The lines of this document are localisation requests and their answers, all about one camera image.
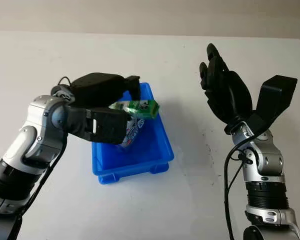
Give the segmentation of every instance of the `white tabletop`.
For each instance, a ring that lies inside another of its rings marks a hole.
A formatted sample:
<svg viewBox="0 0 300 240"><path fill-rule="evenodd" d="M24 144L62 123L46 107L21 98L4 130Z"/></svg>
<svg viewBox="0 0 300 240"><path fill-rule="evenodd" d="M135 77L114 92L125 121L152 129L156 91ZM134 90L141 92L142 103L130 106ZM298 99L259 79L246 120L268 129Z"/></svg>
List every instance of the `white tabletop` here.
<svg viewBox="0 0 300 240"><path fill-rule="evenodd" d="M223 164L233 146L200 88L214 43L248 86L254 106L276 74L298 78L291 106L272 125L290 206L300 227L300 41L296 39L0 32L0 159L34 97L60 77L138 75L151 85L175 158L165 173L101 185L91 144L70 136L62 160L23 218L18 240L223 240ZM238 163L229 165L230 176ZM230 193L236 239L249 225L240 174Z"/></svg>

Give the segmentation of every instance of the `blue bin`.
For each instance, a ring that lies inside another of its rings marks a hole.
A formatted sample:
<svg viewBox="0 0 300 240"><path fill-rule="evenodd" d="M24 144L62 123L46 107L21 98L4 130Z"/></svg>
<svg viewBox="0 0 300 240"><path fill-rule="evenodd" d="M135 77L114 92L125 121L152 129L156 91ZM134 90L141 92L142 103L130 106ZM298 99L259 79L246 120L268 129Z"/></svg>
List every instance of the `blue bin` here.
<svg viewBox="0 0 300 240"><path fill-rule="evenodd" d="M140 83L141 100L153 100L150 85ZM131 100L128 91L120 101ZM120 178L150 172L162 173L169 169L168 162L174 159L169 139L158 114L155 119L147 119L135 141L127 151L116 145L92 143L92 171L101 184L110 184Z"/></svg>

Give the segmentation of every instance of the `robotic arm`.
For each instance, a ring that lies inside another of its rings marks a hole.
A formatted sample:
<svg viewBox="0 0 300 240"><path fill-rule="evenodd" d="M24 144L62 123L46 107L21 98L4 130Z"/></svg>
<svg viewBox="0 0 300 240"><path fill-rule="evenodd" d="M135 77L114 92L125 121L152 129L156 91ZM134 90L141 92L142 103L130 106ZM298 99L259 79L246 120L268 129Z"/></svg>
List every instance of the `robotic arm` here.
<svg viewBox="0 0 300 240"><path fill-rule="evenodd" d="M213 44L207 47L209 65L200 64L201 87L213 113L227 124L235 147L224 164L225 217L234 240L229 212L229 190L241 167L248 191L245 214L252 226L245 229L244 240L300 240L295 212L286 197L283 156L273 143L268 129L289 107L297 79L276 75L261 87L256 110L248 88L234 71L229 71ZM242 161L228 185L228 163L235 151Z"/></svg>
<svg viewBox="0 0 300 240"><path fill-rule="evenodd" d="M130 116L107 107L125 91L140 99L138 76L90 73L31 102L23 127L0 160L0 240L17 238L22 216L63 155L68 134L91 142L123 141Z"/></svg>

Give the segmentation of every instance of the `black cable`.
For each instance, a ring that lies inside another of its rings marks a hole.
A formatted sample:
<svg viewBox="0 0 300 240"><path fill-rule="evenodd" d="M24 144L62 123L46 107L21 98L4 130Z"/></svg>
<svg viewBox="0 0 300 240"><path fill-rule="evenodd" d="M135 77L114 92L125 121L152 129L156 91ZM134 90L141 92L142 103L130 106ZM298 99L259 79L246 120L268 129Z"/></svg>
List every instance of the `black cable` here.
<svg viewBox="0 0 300 240"><path fill-rule="evenodd" d="M62 81L63 79L67 79L67 80L68 80L68 83L69 83L69 86L71 86L71 81L70 81L70 79L69 79L67 76L63 76L63 77L60 79L60 81L58 82L58 85L60 85L60 83L61 83L61 81Z"/></svg>
<svg viewBox="0 0 300 240"><path fill-rule="evenodd" d="M231 182L230 182L230 184L229 184L229 187L228 187L228 193L229 193L229 191L230 191L230 188L231 188L232 184L233 184L234 181L236 180L236 178L237 178L237 176L238 176L240 170L242 169L242 166L243 166L243 165L244 165L244 161L242 161L242 163L240 164L240 167L238 168L238 170L236 171L235 175L233 176L233 178L232 178L232 180L231 180Z"/></svg>
<svg viewBox="0 0 300 240"><path fill-rule="evenodd" d="M228 165L229 165L229 161L230 161L232 155L234 154L234 152L238 150L238 148L240 148L242 145L250 142L251 140L257 138L260 134L265 132L267 129L268 129L268 127L263 129L262 131L259 131L255 135L250 136L247 139L239 142L237 145L235 145L231 149L231 151L228 153L228 155L225 158L224 168L223 168L223 174L224 174L224 212L225 212L225 220L226 220L226 225L227 225L227 228L228 228L230 240L235 240L235 238L234 238L234 234L233 234L233 231L232 231L230 211L229 211L229 190L230 190L229 186L228 186Z"/></svg>
<svg viewBox="0 0 300 240"><path fill-rule="evenodd" d="M245 152L242 151L242 150L240 150L240 149L237 149L236 151L239 151L240 153L245 154ZM233 158L232 156L231 156L230 158L231 158L232 160L234 160L234 161L240 161L239 158Z"/></svg>
<svg viewBox="0 0 300 240"><path fill-rule="evenodd" d="M22 208L22 210L21 210L21 212L19 214L20 217L22 217L26 213L26 211L31 207L31 205L35 201L36 197L38 196L41 188L44 186L44 184L47 181L48 177L50 176L50 174L54 170L55 166L57 165L57 163L61 159L62 155L64 154L64 152L66 150L66 147L67 147L67 138L68 138L68 134L65 133L64 136L63 136L63 141L62 141L63 142L63 146L61 148L60 154L54 160L54 162L50 166L47 167L47 169L45 171L45 174L43 175L42 179L39 182L39 186L36 188L36 190L34 191L34 193L32 194L32 196L28 200L28 202Z"/></svg>

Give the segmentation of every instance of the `green snack package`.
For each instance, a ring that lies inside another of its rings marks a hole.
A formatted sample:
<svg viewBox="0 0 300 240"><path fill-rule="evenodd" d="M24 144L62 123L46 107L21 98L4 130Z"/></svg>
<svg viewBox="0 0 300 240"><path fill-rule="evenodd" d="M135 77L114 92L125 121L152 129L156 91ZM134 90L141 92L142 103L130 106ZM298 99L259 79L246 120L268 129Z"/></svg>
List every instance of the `green snack package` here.
<svg viewBox="0 0 300 240"><path fill-rule="evenodd" d="M110 105L109 108L124 110L137 119L155 119L159 105L155 100L117 101Z"/></svg>

